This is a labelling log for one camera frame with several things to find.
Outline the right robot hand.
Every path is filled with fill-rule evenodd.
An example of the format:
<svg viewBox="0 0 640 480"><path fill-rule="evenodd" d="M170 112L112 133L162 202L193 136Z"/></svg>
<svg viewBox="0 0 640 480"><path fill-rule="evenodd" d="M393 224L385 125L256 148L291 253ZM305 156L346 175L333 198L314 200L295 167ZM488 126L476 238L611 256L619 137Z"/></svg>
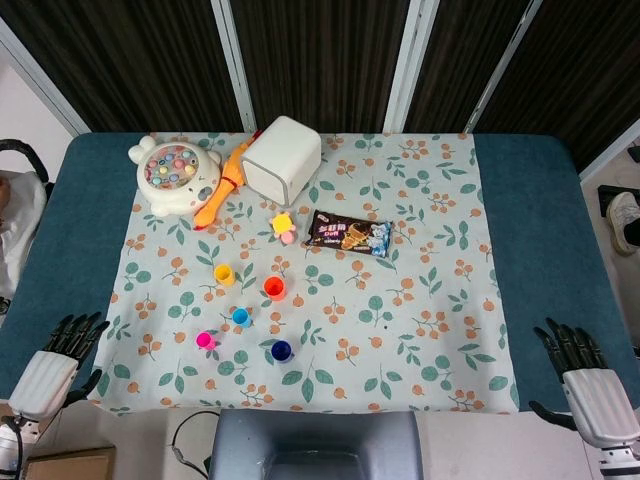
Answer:
<svg viewBox="0 0 640 480"><path fill-rule="evenodd" d="M613 455L631 454L639 440L639 421L618 374L586 330L546 319L547 329L534 327L562 391L568 414L554 412L532 400L529 406L544 421L580 434L583 441Z"/></svg>

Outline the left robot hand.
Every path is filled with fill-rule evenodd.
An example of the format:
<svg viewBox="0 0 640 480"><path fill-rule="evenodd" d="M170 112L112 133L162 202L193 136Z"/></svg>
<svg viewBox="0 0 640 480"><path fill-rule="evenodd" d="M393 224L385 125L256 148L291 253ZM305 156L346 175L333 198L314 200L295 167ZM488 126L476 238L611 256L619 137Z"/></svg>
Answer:
<svg viewBox="0 0 640 480"><path fill-rule="evenodd" d="M77 389L72 384L109 325L100 312L64 317L45 346L34 353L14 388L8 401L14 415L41 422L85 400L100 382L103 370L95 369Z"/></svg>

